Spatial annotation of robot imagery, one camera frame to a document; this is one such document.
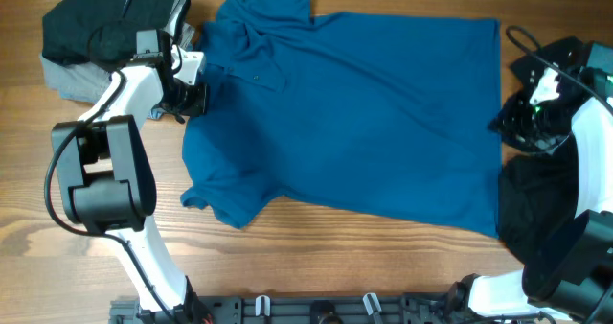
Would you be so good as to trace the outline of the dark green garment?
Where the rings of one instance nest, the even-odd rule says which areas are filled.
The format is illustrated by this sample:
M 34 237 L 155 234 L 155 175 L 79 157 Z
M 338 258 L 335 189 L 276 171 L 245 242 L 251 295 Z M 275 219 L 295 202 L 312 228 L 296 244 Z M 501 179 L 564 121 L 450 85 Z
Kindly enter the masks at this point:
M 510 65 L 521 82 L 518 91 L 532 96 L 544 71 L 558 72 L 557 100 L 542 103 L 563 111 L 570 123 L 568 139 L 553 154 L 519 150 L 503 167 L 498 180 L 497 232 L 507 249 L 527 263 L 561 226 L 573 220 L 579 195 L 579 158 L 571 120 L 591 98 L 590 92 L 611 95 L 603 80 L 612 72 L 612 49 L 574 36 L 538 48 Z

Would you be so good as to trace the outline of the blue polo shirt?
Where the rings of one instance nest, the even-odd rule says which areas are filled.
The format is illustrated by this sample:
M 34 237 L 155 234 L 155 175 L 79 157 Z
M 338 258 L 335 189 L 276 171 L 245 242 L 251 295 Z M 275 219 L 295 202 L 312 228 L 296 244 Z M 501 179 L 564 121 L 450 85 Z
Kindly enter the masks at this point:
M 207 111 L 187 123 L 186 207 L 235 228 L 277 197 L 497 233 L 495 19 L 225 0 L 204 25 Z

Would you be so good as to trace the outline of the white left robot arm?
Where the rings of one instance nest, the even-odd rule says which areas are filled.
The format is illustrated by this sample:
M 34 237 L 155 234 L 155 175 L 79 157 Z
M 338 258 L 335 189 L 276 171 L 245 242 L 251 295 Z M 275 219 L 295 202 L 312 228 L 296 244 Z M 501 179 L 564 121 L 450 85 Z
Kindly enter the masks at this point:
M 204 66 L 203 53 L 174 45 L 167 32 L 140 31 L 135 54 L 97 103 L 52 130 L 47 211 L 62 229 L 109 242 L 138 292 L 134 316 L 143 323 L 211 320 L 157 228 L 156 183 L 140 135 L 154 108 L 179 123 L 205 113 L 209 89 L 196 80 Z

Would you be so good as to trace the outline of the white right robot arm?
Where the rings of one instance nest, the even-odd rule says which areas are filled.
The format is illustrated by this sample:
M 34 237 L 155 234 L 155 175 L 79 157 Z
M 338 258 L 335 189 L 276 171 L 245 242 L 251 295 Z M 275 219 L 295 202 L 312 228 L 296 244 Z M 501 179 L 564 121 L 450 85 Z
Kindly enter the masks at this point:
M 444 323 L 612 319 L 612 50 L 569 36 L 525 48 L 490 122 L 516 148 L 498 178 L 498 228 L 522 262 L 434 300 Z

